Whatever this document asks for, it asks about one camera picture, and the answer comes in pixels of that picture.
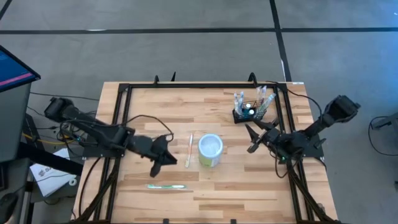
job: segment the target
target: black floor stripe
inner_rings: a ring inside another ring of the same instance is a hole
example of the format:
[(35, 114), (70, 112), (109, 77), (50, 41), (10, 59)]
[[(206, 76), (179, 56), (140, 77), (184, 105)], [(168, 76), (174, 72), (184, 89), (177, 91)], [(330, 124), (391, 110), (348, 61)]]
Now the black floor stripe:
[(171, 29), (105, 29), (105, 30), (0, 30), (0, 34), (192, 34), (192, 33), (257, 33), (275, 32), (263, 27), (215, 27)]
[(279, 24), (279, 17), (278, 17), (278, 12), (276, 10), (275, 0), (269, 0), (269, 4), (271, 5), (272, 18), (274, 20), (274, 25), (275, 25), (275, 32), (276, 32), (276, 39), (278, 41), (279, 55), (280, 55), (280, 59), (283, 62), (282, 66), (284, 69), (285, 81), (291, 82), (292, 76), (290, 75), (289, 63), (287, 62), (286, 49), (285, 49), (284, 39), (283, 39), (283, 36), (281, 33), (281, 28), (280, 28), (280, 24)]
[(398, 27), (282, 28), (281, 32), (398, 32)]
[(0, 20), (2, 19), (2, 17), (4, 16), (4, 14), (6, 13), (8, 7), (10, 6), (12, 0), (7, 0), (6, 3), (4, 4), (4, 6), (2, 7), (1, 11), (0, 11)]

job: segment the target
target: pen holder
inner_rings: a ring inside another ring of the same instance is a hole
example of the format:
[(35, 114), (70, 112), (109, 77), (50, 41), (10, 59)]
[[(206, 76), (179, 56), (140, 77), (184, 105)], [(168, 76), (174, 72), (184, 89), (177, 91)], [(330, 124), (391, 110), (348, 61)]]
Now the pen holder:
[[(250, 115), (248, 111), (245, 111), (246, 109), (243, 108), (243, 106), (246, 106), (247, 104), (250, 104), (250, 110), (254, 110), (254, 114)], [(256, 120), (262, 120), (264, 117), (265, 113), (267, 110), (264, 110), (263, 112), (257, 112), (258, 111), (258, 106), (256, 101), (247, 101), (242, 103), (242, 114), (238, 114), (235, 109), (232, 110), (232, 115), (234, 117), (234, 123), (242, 123), (242, 122), (248, 122), (252, 121), (254, 119)]]

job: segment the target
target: gray floor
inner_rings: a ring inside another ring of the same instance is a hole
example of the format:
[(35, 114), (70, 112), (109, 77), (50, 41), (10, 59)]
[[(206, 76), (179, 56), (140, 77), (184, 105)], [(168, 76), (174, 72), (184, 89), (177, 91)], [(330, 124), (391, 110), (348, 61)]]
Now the gray floor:
[[(0, 0), (0, 7), (5, 0)], [(282, 27), (398, 27), (398, 2), (276, 0)], [(13, 0), (0, 29), (272, 27), (260, 0)], [(331, 191), (347, 223), (396, 223), (398, 158), (375, 153), (371, 118), (398, 112), (398, 33), (283, 34), (293, 81), (324, 107), (348, 95), (362, 108), (348, 124), (323, 133)], [(99, 98), (105, 81), (284, 81), (275, 34), (0, 35), (0, 44), (42, 75), (32, 91)], [(31, 96), (43, 111), (49, 98)], [(75, 100), (83, 111), (95, 102)], [(37, 126), (50, 121), (34, 116)], [(379, 150), (398, 153), (390, 128), (373, 132)], [(34, 223), (65, 222), (73, 200), (35, 208)]]

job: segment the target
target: wooden tabletop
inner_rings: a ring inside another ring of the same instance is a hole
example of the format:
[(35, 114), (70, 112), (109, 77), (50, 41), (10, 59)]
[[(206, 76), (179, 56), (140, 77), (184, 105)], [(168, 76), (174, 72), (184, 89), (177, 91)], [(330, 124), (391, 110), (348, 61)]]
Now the wooden tabletop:
[[(97, 118), (106, 123), (112, 121), (118, 85), (117, 82), (106, 82), (103, 86)], [(288, 88), (306, 95), (303, 84), (288, 83)], [(256, 99), (256, 90), (253, 88), (133, 89), (129, 118), (147, 114), (162, 120), (174, 132), (169, 151), (178, 159), (178, 164), (163, 166), (160, 174), (151, 178), (149, 171), (152, 163), (126, 151), (118, 176), (113, 223), (161, 223), (164, 218), (169, 218), (171, 223), (228, 223), (231, 219), (237, 219), (238, 223), (295, 221), (288, 178), (280, 179), (276, 176), (275, 160), (265, 146), (260, 146), (253, 154), (247, 153), (249, 134), (243, 123), (233, 123), (233, 93), (240, 91), (244, 91), (245, 100)], [(272, 89), (268, 89), (267, 95), (271, 93)], [(283, 96), (280, 96), (285, 126), (289, 127)], [(289, 94), (289, 99), (296, 128), (306, 128), (313, 122), (308, 100), (292, 94)], [(276, 117), (273, 102), (264, 120), (272, 121)], [(250, 125), (261, 132), (257, 126)], [(137, 134), (153, 137), (167, 134), (160, 123), (149, 118), (138, 118), (129, 123), (129, 126), (135, 128)], [(185, 168), (191, 133), (192, 156), (189, 168)], [(203, 167), (198, 161), (197, 144), (206, 133), (219, 135), (224, 143), (220, 163), (214, 168)], [(86, 178), (94, 161), (95, 159), (88, 159), (85, 162), (82, 180)], [(326, 214), (337, 218), (325, 168), (313, 159), (304, 159), (303, 163), (310, 193), (325, 207)], [(82, 210), (98, 192), (102, 169), (103, 159), (88, 179)], [(278, 166), (278, 171), (283, 174), (285, 166)], [(154, 190), (148, 189), (147, 184), (182, 184), (187, 188)], [(83, 181), (80, 182), (78, 196), (82, 185)], [(299, 191), (298, 194), (302, 215), (306, 218), (303, 198)], [(108, 195), (104, 198), (101, 218), (105, 217)], [(76, 197), (73, 209), (76, 214), (78, 202), (79, 197)]]

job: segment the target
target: monitor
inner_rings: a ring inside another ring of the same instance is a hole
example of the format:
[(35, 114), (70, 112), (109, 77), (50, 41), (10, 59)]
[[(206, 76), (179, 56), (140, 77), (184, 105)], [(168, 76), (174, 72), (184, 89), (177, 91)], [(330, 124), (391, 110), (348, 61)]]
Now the monitor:
[(39, 74), (0, 45), (0, 92), (39, 79)]

